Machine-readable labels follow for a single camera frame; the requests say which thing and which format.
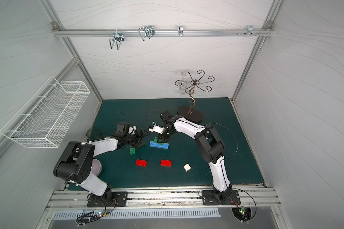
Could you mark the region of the blue lego plate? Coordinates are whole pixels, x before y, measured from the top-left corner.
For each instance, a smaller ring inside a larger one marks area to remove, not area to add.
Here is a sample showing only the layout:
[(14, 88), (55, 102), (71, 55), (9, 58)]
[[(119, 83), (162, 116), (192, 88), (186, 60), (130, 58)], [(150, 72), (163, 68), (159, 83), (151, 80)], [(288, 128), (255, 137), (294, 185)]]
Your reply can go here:
[(156, 143), (154, 141), (151, 141), (149, 146), (151, 148), (159, 148), (159, 149), (168, 149), (169, 148), (169, 144), (168, 143)]

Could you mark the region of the red lego brick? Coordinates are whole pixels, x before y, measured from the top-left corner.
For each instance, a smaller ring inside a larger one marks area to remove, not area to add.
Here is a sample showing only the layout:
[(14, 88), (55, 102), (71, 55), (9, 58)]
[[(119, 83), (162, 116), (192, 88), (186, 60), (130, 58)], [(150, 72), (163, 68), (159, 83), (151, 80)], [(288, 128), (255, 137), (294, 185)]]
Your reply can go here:
[(160, 165), (162, 167), (169, 167), (170, 168), (172, 166), (172, 161), (162, 159)]
[(146, 167), (147, 166), (147, 161), (146, 160), (137, 159), (135, 165), (140, 166), (140, 167)]

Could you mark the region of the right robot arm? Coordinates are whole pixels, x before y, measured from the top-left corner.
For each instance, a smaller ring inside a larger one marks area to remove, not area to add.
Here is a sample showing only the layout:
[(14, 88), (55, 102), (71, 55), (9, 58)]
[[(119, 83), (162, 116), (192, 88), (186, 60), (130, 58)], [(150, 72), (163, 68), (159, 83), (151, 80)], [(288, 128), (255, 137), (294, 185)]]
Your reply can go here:
[(172, 116), (169, 111), (161, 113), (160, 117), (164, 126), (152, 123), (148, 130), (158, 133), (158, 139), (165, 143), (176, 132), (193, 138), (202, 159), (210, 167), (214, 191), (221, 198), (227, 198), (232, 187), (225, 169), (226, 147), (216, 128), (212, 124), (202, 126), (193, 123), (180, 115)]

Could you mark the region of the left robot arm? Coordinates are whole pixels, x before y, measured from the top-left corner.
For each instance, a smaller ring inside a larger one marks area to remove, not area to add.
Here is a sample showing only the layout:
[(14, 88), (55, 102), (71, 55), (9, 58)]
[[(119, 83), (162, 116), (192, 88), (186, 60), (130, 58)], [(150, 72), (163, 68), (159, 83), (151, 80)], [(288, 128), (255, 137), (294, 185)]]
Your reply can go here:
[(91, 171), (95, 156), (122, 149), (129, 145), (139, 148), (145, 144), (143, 138), (150, 133), (129, 123), (117, 123), (111, 136), (88, 142), (71, 141), (54, 166), (53, 174), (66, 182), (79, 185), (89, 193), (102, 197), (110, 191), (110, 185)]

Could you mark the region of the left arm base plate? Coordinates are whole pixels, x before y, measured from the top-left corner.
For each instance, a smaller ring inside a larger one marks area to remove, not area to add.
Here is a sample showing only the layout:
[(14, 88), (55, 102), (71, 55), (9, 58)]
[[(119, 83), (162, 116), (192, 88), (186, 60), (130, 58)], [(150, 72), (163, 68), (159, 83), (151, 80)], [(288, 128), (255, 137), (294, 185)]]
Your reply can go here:
[(103, 196), (88, 195), (88, 208), (125, 207), (128, 192), (106, 192)]

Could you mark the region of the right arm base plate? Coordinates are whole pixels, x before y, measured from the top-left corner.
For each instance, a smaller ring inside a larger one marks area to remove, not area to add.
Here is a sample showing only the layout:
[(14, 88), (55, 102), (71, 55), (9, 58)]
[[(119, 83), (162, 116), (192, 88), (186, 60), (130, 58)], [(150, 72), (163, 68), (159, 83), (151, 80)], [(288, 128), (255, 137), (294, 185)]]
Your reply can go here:
[(216, 190), (201, 190), (199, 193), (205, 206), (240, 205), (241, 200), (237, 190), (228, 189), (224, 193)]

